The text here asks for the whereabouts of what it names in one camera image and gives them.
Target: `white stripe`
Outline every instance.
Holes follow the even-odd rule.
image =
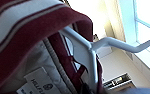
[[[62,4],[62,2],[58,0],[31,0],[3,12],[0,16],[0,43],[17,21],[57,4]]]

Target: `window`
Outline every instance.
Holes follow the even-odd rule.
[[[150,40],[150,0],[134,0],[134,13],[136,41],[144,43]]]

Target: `red fabric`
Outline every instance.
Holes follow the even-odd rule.
[[[90,22],[88,17],[70,8],[61,8],[30,21],[20,28],[0,53],[0,86],[21,64],[37,42],[80,20]]]
[[[0,1],[0,7],[11,1],[13,0]],[[33,15],[30,15],[20,20],[18,23],[16,23],[13,26],[13,28],[11,29],[11,32],[18,24],[20,24],[21,22],[25,21],[26,19],[38,13],[35,13]],[[25,59],[27,54],[36,45],[37,42],[44,39],[45,37],[50,37],[51,35],[57,33],[58,30],[61,30],[65,26],[72,24],[74,22],[76,22],[78,26],[78,33],[81,34],[87,40],[92,41],[93,34],[92,34],[91,20],[87,16],[82,15],[76,11],[73,11],[72,9],[68,7],[64,7],[64,8],[55,10],[53,12],[50,12],[48,14],[45,14],[39,18],[36,18],[26,23],[24,26],[19,28],[17,33],[11,39],[10,43],[0,53],[0,87],[10,77],[10,75],[13,74],[15,69],[17,69],[17,67],[22,63],[22,61]],[[57,55],[59,56],[59,60],[61,61],[61,64],[63,65],[68,77],[71,79],[72,83],[75,85],[76,89],[79,91],[81,88],[81,84],[80,84],[81,81],[80,79],[77,79],[77,78],[80,77],[80,75],[83,73],[85,68],[81,67],[78,73],[75,72],[73,64],[70,63],[72,60],[71,58],[68,58],[68,54],[66,53],[67,51],[65,51],[65,49],[60,48],[61,45],[64,46],[63,44],[61,44],[62,42],[59,43],[58,47],[56,46],[58,41],[60,41],[60,40],[57,40],[56,36],[57,34],[53,35],[53,37],[51,36],[49,39],[51,39],[51,43],[53,41],[52,45],[54,49],[56,50]]]

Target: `striped fabric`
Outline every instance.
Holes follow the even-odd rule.
[[[0,0],[0,87],[39,41],[75,22],[92,41],[91,20],[58,0]]]

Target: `tag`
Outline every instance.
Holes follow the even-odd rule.
[[[29,73],[24,78],[35,94],[61,94],[43,67]]]
[[[32,91],[28,83],[26,83],[20,89],[18,89],[17,93],[18,94],[36,94],[35,92]]]

